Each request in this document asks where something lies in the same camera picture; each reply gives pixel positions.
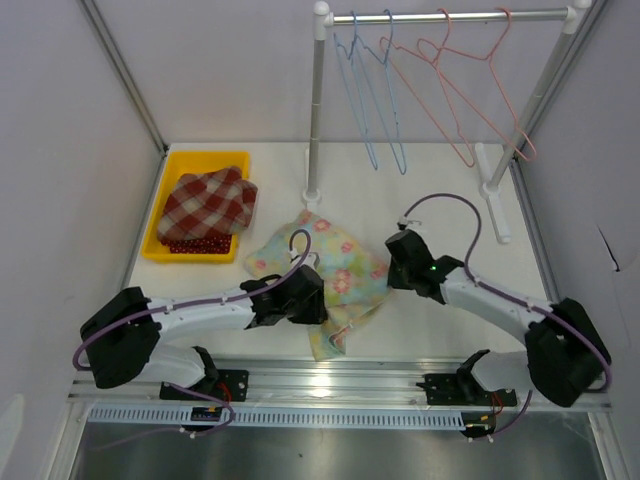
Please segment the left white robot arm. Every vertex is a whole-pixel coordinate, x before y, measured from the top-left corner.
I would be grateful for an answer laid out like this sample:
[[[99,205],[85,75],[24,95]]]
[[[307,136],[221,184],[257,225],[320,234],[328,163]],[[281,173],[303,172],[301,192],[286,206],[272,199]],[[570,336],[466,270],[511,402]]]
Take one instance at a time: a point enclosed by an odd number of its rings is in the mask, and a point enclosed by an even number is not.
[[[158,382],[163,400],[223,399],[225,381],[207,349],[179,347],[177,341],[282,320],[320,325],[327,318],[324,282],[308,265],[283,276],[247,280],[212,297],[152,299],[129,287],[82,325],[75,365],[88,370],[102,390]]]

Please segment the pastel floral skirt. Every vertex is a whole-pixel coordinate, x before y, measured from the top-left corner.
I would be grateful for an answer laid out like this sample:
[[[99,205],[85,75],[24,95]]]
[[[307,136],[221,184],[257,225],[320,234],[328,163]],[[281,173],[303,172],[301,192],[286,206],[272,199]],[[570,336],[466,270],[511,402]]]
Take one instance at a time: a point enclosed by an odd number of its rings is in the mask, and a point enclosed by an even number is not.
[[[291,263],[289,239],[298,229],[309,232],[311,251],[319,256],[328,312],[323,324],[308,329],[311,352],[317,361],[331,360],[346,354],[348,335],[367,325],[388,298],[388,266],[345,230],[303,210],[246,257],[246,271],[254,277],[284,274]]]

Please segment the red plaid skirt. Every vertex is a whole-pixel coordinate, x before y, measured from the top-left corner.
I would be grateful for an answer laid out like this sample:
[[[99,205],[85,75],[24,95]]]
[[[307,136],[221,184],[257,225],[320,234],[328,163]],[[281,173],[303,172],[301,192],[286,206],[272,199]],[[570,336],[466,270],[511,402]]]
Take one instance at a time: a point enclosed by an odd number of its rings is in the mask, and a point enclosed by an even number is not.
[[[251,224],[257,196],[258,187],[238,167],[186,173],[163,206],[157,239],[167,244],[239,234]]]

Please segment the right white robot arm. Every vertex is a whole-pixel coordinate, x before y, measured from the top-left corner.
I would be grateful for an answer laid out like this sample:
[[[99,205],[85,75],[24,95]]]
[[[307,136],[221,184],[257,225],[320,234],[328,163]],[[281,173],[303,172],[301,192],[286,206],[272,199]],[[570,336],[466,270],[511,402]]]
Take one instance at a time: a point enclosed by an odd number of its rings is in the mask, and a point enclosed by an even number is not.
[[[441,305],[459,308],[506,332],[523,350],[480,350],[457,369],[456,389],[468,403],[498,390],[537,391],[570,407],[598,379],[611,381],[611,356],[584,307],[522,297],[471,274],[451,256],[434,258],[422,237],[405,229],[385,242],[388,284]]]

